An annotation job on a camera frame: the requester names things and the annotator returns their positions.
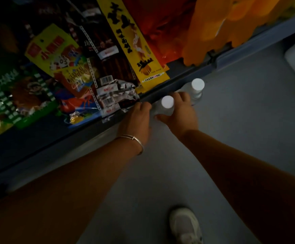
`forearm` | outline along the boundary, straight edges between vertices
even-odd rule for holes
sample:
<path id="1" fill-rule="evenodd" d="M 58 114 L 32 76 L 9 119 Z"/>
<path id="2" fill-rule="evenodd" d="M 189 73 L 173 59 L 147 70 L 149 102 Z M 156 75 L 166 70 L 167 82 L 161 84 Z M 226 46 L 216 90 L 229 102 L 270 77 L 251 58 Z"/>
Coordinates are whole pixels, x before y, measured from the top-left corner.
<path id="1" fill-rule="evenodd" d="M 295 240 L 294 176 L 200 131 L 187 132 L 181 141 L 263 243 Z"/>
<path id="2" fill-rule="evenodd" d="M 75 243 L 138 152 L 117 139 L 20 188 L 0 204 L 0 243 Z"/>

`silver bangle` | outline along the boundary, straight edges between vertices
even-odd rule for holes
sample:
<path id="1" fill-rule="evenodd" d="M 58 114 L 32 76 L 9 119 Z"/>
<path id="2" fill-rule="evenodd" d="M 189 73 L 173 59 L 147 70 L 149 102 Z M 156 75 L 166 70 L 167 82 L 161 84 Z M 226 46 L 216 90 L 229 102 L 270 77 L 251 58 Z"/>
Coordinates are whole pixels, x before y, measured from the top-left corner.
<path id="1" fill-rule="evenodd" d="M 144 146 L 141 143 L 141 141 L 138 138 L 136 138 L 135 136 L 124 134 L 124 135 L 118 136 L 117 138 L 128 138 L 128 139 L 131 139 L 131 140 L 136 140 L 141 145 L 141 147 L 142 147 L 142 151 L 138 154 L 138 156 L 143 153 Z"/>

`white bottle cap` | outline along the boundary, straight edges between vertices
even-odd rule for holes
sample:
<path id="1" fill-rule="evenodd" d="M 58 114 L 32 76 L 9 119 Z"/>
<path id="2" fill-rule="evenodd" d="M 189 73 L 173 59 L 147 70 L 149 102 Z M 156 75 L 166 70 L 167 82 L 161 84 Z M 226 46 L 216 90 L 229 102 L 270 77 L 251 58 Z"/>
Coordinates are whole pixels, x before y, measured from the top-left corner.
<path id="1" fill-rule="evenodd" d="M 200 93 L 204 89 L 205 83 L 202 79 L 196 78 L 191 82 L 193 94 Z"/>
<path id="2" fill-rule="evenodd" d="M 170 109 L 174 106 L 174 98 L 171 96 L 165 96 L 161 99 L 161 105 L 166 108 Z"/>

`hand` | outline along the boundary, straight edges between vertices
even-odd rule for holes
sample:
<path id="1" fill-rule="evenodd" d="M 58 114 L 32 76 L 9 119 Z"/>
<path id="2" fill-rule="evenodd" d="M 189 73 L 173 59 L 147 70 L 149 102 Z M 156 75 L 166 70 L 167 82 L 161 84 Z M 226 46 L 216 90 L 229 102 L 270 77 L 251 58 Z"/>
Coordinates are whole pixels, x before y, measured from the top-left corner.
<path id="1" fill-rule="evenodd" d="M 159 114 L 154 118 L 165 123 L 180 140 L 187 131 L 198 130 L 198 120 L 188 93 L 175 92 L 171 96 L 174 98 L 174 113 L 171 116 Z"/>
<path id="2" fill-rule="evenodd" d="M 140 140 L 143 145 L 146 145 L 150 136 L 151 108 L 152 106 L 148 102 L 137 102 L 119 125 L 117 136 L 132 135 Z M 136 140 L 133 140 L 133 143 L 139 147 L 140 152 L 142 150 L 141 145 Z"/>

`shoe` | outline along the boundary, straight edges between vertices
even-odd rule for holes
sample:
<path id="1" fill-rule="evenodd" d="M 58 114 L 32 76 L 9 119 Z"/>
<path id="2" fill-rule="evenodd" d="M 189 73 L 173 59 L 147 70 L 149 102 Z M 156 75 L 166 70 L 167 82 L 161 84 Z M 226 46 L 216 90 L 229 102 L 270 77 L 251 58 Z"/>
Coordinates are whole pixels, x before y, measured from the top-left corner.
<path id="1" fill-rule="evenodd" d="M 172 234 L 180 244 L 203 244 L 202 232 L 194 213 L 188 208 L 178 208 L 170 213 Z"/>

